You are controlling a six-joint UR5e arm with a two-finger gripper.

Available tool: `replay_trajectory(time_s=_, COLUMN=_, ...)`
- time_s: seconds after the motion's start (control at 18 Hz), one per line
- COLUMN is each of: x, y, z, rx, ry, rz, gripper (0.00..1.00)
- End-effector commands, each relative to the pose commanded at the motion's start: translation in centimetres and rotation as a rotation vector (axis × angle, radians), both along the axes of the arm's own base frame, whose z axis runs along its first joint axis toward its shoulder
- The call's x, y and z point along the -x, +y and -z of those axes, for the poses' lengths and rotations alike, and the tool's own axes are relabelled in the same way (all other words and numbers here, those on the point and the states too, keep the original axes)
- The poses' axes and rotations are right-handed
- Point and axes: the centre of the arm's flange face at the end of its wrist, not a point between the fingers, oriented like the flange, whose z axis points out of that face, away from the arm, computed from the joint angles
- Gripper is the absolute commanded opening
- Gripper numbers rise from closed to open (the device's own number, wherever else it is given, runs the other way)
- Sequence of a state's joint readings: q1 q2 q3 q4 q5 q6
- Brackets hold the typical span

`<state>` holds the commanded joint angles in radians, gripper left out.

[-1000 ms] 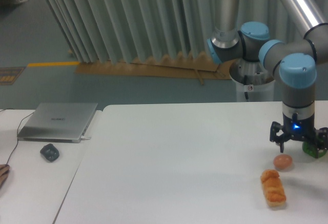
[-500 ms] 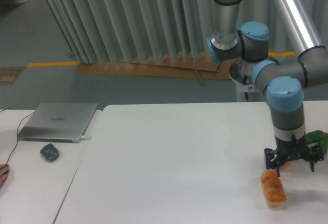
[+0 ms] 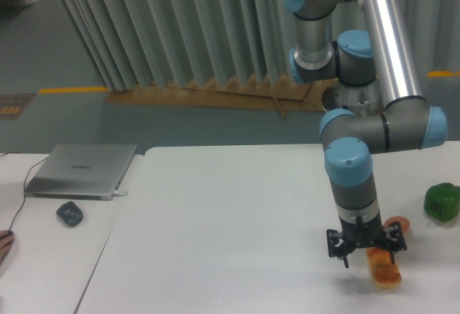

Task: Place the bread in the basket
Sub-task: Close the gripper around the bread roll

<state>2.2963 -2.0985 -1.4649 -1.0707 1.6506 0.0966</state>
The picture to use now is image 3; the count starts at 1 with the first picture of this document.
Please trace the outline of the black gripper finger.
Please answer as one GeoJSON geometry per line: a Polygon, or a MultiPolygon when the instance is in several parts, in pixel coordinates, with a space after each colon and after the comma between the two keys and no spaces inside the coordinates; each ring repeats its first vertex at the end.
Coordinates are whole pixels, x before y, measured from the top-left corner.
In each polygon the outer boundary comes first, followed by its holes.
{"type": "Polygon", "coordinates": [[[388,227],[382,227],[377,237],[377,247],[387,251],[390,262],[395,263],[395,255],[399,251],[405,251],[407,244],[399,221],[391,223],[388,227]]]}
{"type": "Polygon", "coordinates": [[[345,236],[343,231],[338,232],[333,229],[326,230],[326,241],[328,256],[342,260],[344,266],[349,268],[348,255],[354,251],[354,242],[345,236]]]}

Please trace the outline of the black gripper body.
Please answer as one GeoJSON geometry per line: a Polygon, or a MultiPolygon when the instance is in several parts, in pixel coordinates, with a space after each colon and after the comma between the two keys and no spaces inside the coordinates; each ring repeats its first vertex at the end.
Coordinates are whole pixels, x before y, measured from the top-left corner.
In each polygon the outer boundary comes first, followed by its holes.
{"type": "Polygon", "coordinates": [[[385,230],[380,215],[376,215],[371,221],[359,224],[349,223],[340,218],[340,223],[342,240],[347,246],[367,248],[376,246],[385,239],[385,230]]]}

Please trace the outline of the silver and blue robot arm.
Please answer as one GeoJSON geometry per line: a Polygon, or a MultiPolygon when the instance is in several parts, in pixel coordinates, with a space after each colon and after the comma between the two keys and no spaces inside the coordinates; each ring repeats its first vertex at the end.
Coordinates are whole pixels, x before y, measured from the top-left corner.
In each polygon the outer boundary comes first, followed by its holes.
{"type": "Polygon", "coordinates": [[[289,61],[295,81],[337,78],[351,88],[378,85],[380,114],[357,116],[345,106],[320,122],[325,168],[341,222],[326,232],[328,254],[346,260],[378,247],[406,249],[400,224],[382,225],[374,184],[374,154],[442,145],[443,110],[427,104],[420,87],[400,0],[284,0],[295,18],[297,45],[289,61]]]}

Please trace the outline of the person's hand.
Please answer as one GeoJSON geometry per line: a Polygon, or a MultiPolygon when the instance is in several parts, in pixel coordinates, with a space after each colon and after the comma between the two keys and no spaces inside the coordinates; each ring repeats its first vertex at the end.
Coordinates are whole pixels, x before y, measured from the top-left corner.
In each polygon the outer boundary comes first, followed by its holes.
{"type": "Polygon", "coordinates": [[[11,250],[15,240],[14,232],[11,230],[3,230],[0,235],[0,262],[3,262],[11,250]]]}

